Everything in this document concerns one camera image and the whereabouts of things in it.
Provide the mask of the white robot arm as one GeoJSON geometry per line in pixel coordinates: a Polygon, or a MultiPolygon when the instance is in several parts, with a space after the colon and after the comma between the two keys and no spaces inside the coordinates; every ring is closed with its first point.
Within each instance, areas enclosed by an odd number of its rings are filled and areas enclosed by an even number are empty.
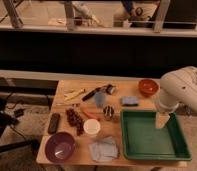
{"type": "Polygon", "coordinates": [[[160,90],[155,97],[156,107],[155,127],[163,128],[170,114],[179,103],[189,106],[197,112],[197,68],[184,67],[164,74],[160,79],[160,90]]]}

